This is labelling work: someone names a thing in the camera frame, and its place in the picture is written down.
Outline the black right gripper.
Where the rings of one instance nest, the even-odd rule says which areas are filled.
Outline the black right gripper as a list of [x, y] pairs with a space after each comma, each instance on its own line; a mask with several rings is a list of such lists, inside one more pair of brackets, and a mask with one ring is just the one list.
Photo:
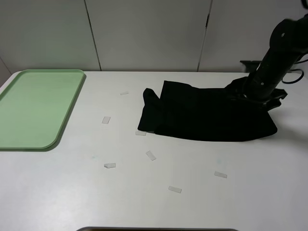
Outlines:
[[248, 98], [243, 93], [239, 93], [237, 94], [237, 101], [239, 101], [243, 105], [249, 108], [252, 108], [254, 110], [268, 112], [274, 108], [280, 107], [282, 104], [281, 100], [284, 100], [287, 95], [288, 94], [285, 90], [274, 89], [274, 91], [266, 99], [255, 100], [255, 99]]

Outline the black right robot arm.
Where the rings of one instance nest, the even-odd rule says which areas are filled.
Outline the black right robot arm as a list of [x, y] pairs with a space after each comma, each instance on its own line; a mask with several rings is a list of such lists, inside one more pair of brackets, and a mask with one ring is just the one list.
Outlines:
[[239, 96], [269, 111], [281, 105], [287, 93], [277, 85], [291, 67], [308, 52], [308, 16], [284, 19], [273, 30], [269, 49], [256, 71], [250, 73]]

